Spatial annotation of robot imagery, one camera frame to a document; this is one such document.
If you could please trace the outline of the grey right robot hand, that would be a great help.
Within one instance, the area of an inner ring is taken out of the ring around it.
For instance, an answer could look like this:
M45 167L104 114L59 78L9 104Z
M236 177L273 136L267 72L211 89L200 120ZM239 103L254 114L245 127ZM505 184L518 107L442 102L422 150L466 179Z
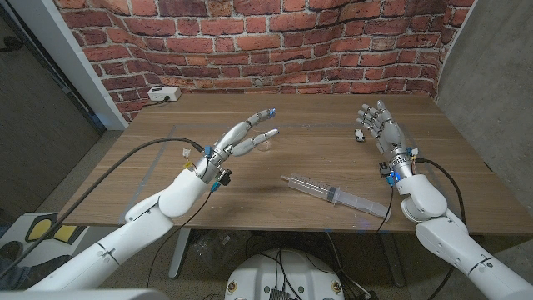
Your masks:
M364 103L356 121L375 138L396 182L413 175L405 135L382 100L377 101L376 107Z

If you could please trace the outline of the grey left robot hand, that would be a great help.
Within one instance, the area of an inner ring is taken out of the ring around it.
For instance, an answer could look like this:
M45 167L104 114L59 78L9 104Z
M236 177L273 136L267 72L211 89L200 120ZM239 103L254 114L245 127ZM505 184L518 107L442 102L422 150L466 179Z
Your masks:
M269 140L279 133L276 128L258 133L255 137L246 138L248 132L258 123L264 122L276 115L276 109L270 108L252 114L248 119L223 133L222 136L205 150L203 157L197 162L195 171L198 178L209 183L218 173L222 172L221 165L230 157L240 157L248 154L253 148Z

